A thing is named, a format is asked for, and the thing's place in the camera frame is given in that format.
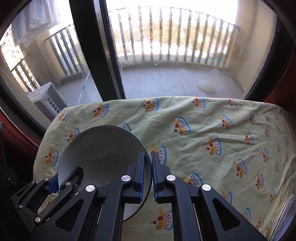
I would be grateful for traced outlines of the balcony railing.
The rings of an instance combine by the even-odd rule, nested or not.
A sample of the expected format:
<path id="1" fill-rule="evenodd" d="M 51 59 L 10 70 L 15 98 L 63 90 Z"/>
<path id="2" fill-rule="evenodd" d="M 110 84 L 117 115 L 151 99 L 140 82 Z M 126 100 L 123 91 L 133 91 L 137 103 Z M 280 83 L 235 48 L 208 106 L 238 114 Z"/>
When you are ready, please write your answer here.
<path id="1" fill-rule="evenodd" d="M 3 46 L 8 65 L 26 93 L 46 82 L 62 86 L 86 73 L 70 9 L 58 7 L 60 23 L 34 40 L 14 45 L 11 25 Z M 120 69 L 171 65 L 225 70 L 241 28 L 193 9 L 136 6 L 108 12 Z"/>

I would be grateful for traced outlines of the outdoor air conditioner unit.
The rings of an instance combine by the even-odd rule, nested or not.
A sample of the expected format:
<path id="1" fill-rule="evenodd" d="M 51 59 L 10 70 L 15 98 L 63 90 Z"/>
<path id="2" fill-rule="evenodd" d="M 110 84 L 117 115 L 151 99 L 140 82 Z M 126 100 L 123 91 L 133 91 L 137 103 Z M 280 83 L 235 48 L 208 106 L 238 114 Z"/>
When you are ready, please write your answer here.
<path id="1" fill-rule="evenodd" d="M 27 94 L 31 102 L 50 120 L 59 115 L 67 104 L 57 88 L 48 82 Z"/>

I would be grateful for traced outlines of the red curtain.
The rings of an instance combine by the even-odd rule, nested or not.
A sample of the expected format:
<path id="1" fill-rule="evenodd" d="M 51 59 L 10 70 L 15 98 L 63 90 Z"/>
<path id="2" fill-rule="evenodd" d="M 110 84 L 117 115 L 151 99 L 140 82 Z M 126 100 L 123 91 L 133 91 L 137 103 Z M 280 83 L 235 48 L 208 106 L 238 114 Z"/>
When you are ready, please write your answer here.
<path id="1" fill-rule="evenodd" d="M 295 70 L 286 70 L 275 89 L 264 100 L 286 111 L 295 111 Z"/>
<path id="2" fill-rule="evenodd" d="M 2 111 L 1 121 L 4 127 L 4 140 L 21 152 L 36 156 L 41 142 L 19 129 Z"/>

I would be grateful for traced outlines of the red curtain right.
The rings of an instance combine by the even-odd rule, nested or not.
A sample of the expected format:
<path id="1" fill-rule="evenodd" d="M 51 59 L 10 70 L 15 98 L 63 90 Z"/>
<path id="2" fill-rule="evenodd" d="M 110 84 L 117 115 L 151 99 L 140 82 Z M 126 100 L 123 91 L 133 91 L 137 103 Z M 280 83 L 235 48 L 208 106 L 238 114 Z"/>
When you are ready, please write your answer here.
<path id="1" fill-rule="evenodd" d="M 286 111 L 295 111 L 295 70 L 286 70 L 275 89 L 264 100 Z"/>

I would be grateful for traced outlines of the black window frame mullion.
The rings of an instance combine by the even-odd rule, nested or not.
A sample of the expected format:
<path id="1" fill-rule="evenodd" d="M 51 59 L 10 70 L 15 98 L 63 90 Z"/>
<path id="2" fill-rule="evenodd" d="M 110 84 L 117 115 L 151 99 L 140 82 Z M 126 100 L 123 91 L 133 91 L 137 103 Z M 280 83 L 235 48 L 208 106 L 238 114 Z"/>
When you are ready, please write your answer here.
<path id="1" fill-rule="evenodd" d="M 69 1 L 74 27 L 103 101 L 125 99 L 106 1 Z"/>

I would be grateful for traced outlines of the hanging white cloth outside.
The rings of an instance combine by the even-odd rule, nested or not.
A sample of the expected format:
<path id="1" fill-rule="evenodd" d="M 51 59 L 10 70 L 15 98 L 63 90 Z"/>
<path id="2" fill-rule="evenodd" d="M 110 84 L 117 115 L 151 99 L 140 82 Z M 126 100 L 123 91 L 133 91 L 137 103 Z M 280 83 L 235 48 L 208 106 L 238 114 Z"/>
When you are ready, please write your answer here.
<path id="1" fill-rule="evenodd" d="M 55 1 L 31 1 L 11 24 L 14 45 L 34 40 L 59 23 L 59 11 Z"/>

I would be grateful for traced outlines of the small purple-patterned white dish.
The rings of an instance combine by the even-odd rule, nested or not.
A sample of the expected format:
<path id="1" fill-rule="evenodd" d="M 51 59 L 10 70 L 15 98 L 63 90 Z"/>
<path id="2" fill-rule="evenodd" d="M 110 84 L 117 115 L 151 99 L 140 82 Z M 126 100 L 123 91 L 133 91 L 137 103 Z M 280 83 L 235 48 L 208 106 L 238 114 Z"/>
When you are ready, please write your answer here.
<path id="1" fill-rule="evenodd" d="M 292 194 L 285 202 L 280 216 L 275 221 L 274 229 L 269 240 L 280 240 L 295 218 L 295 195 Z"/>

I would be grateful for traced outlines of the floral bowl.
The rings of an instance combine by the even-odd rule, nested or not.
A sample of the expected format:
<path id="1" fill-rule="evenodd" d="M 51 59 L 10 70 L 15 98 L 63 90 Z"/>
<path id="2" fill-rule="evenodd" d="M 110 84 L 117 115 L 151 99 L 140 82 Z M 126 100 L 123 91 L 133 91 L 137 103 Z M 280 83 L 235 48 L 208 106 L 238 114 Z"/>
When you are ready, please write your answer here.
<path id="1" fill-rule="evenodd" d="M 138 153 L 147 153 L 142 142 L 131 132 L 117 126 L 95 126 L 85 130 L 66 147 L 58 167 L 62 184 L 76 167 L 83 169 L 78 190 L 93 184 L 108 185 L 137 162 Z"/>

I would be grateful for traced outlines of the yellow crown-print tablecloth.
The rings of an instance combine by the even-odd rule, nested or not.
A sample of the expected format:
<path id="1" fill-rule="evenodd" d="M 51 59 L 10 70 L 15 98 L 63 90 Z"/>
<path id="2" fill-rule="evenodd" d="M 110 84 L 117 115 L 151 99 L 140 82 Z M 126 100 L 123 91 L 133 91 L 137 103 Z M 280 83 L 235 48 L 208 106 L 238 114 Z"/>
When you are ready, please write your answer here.
<path id="1" fill-rule="evenodd" d="M 45 133 L 34 179 L 54 176 L 67 145 L 101 125 L 134 134 L 188 184 L 211 185 L 268 240 L 295 195 L 295 115 L 232 98 L 154 97 L 66 108 Z"/>

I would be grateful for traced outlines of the red curtain left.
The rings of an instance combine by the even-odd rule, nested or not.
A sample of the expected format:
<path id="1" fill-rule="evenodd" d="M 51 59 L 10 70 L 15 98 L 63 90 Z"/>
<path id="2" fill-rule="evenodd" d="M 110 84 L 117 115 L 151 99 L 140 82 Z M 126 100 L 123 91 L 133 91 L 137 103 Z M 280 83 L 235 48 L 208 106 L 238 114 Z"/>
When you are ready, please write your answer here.
<path id="1" fill-rule="evenodd" d="M 36 156 L 41 142 L 19 129 L 2 111 L 1 121 L 4 127 L 4 140 L 21 152 Z"/>

